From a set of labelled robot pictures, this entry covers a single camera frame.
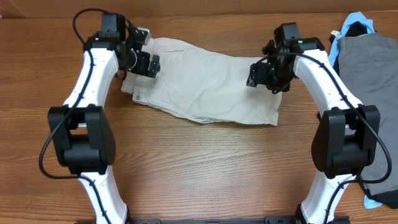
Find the beige shorts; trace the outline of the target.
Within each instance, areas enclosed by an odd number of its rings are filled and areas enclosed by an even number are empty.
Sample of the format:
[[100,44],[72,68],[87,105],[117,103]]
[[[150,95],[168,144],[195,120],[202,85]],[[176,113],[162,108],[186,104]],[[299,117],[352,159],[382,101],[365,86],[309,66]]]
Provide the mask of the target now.
[[128,73],[121,90],[136,103],[197,123],[277,125],[280,93],[246,85],[257,57],[233,57],[178,39],[151,39],[143,51],[160,57],[155,78]]

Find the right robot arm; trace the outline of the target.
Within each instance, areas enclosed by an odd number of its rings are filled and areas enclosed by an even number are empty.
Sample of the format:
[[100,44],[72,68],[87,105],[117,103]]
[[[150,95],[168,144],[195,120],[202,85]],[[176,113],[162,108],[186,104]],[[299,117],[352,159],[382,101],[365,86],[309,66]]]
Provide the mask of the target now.
[[317,168],[310,191],[292,216],[270,216],[266,223],[349,223],[335,208],[345,187],[373,163],[380,113],[365,106],[341,81],[316,37],[303,39],[297,24],[281,24],[262,48],[264,58],[250,66],[246,85],[264,85],[273,94],[287,92],[299,78],[320,114],[311,145]]

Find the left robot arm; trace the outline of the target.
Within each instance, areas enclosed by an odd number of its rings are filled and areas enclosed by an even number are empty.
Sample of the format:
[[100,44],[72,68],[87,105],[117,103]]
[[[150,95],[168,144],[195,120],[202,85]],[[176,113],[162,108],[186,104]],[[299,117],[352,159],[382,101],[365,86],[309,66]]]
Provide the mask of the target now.
[[118,72],[154,78],[160,71],[160,57],[142,49],[151,38],[148,29],[134,26],[121,14],[99,12],[101,29],[80,39],[84,61],[74,89],[62,106],[49,109],[50,135],[41,149],[39,168],[56,179],[44,168],[46,149],[53,144],[58,163],[70,171],[67,178],[84,186],[95,223],[131,223],[114,178],[116,141],[104,106]]

